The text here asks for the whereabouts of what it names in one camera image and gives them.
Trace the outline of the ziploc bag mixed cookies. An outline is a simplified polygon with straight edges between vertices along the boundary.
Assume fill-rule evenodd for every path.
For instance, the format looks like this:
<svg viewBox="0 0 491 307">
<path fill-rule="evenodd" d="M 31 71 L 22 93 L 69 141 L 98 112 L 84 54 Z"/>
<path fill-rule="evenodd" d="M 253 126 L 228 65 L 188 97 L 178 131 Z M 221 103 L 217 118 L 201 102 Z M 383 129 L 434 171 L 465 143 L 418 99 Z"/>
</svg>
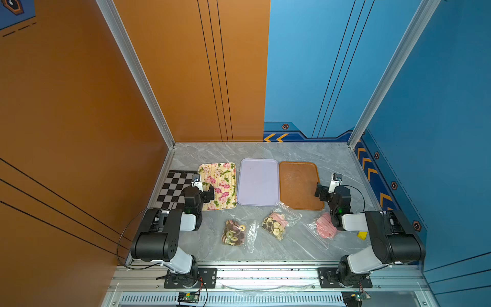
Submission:
<svg viewBox="0 0 491 307">
<path fill-rule="evenodd" d="M 271 213 L 266 216 L 261 224 L 261 229 L 272 235 L 276 240 L 282 241 L 286 231 L 300 221 L 302 214 L 285 205 L 277 202 Z"/>
</svg>

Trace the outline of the ziploc bag ring cookies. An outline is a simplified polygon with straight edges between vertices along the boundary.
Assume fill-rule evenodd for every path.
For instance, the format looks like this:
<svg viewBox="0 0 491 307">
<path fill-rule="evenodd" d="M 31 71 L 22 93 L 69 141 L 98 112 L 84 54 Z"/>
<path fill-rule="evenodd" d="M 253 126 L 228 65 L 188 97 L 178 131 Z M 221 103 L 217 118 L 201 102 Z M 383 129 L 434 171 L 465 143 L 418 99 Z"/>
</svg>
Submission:
<svg viewBox="0 0 491 307">
<path fill-rule="evenodd" d="M 239 247 L 247 253 L 253 253 L 258 228 L 257 220 L 226 220 L 221 241 L 224 245 Z"/>
</svg>

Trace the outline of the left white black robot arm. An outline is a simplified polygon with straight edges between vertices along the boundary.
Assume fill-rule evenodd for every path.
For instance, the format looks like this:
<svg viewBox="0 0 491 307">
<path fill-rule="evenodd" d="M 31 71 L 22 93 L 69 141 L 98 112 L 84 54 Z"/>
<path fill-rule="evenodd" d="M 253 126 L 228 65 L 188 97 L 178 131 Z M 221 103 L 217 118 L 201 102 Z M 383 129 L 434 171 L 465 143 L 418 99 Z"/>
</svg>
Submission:
<svg viewBox="0 0 491 307">
<path fill-rule="evenodd" d="M 182 232 L 199 230 L 203 206 L 215 199 L 214 187 L 206 191 L 189 186 L 183 190 L 184 206 L 176 209 L 148 209 L 130 247 L 133 259 L 168 269 L 165 276 L 179 287 L 203 285 L 196 257 L 179 247 Z"/>
</svg>

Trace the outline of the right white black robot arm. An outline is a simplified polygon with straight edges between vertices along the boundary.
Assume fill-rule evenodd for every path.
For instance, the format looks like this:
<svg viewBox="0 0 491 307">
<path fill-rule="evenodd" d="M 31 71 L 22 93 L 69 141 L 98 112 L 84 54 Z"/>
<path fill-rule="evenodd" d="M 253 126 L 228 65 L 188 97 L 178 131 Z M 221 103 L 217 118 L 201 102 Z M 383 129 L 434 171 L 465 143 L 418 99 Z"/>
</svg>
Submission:
<svg viewBox="0 0 491 307">
<path fill-rule="evenodd" d="M 370 246 L 345 255 L 338 267 L 320 268 L 322 288 L 371 286 L 370 274 L 392 264 L 410 264 L 425 259 L 426 250 L 418 232 L 402 211 L 351 211 L 351 193 L 346 185 L 335 188 L 317 184 L 315 197 L 329 205 L 327 221 L 338 232 L 366 232 Z"/>
</svg>

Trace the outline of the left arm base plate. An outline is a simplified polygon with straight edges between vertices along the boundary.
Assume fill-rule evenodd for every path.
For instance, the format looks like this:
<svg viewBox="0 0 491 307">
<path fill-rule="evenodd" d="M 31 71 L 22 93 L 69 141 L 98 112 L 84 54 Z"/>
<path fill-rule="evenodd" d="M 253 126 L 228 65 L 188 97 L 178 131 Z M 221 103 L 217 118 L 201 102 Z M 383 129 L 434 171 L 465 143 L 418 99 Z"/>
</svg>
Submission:
<svg viewBox="0 0 491 307">
<path fill-rule="evenodd" d="M 171 273 L 164 283 L 165 289 L 199 289 L 206 286 L 207 289 L 216 287 L 217 269 L 214 267 L 198 267 L 196 272 L 186 275 Z"/>
</svg>

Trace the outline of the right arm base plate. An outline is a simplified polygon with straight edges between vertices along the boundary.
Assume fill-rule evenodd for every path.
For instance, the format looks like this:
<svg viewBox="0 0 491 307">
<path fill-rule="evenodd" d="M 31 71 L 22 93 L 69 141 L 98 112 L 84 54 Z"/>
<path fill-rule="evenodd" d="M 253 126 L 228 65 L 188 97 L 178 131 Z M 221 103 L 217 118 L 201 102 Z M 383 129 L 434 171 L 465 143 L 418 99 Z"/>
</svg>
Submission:
<svg viewBox="0 0 491 307">
<path fill-rule="evenodd" d="M 317 273 L 322 289 L 355 289 L 359 286 L 363 289 L 371 289 L 373 287 L 370 275 L 367 274 L 354 274 L 349 270 L 340 272 L 334 267 L 320 267 Z"/>
</svg>

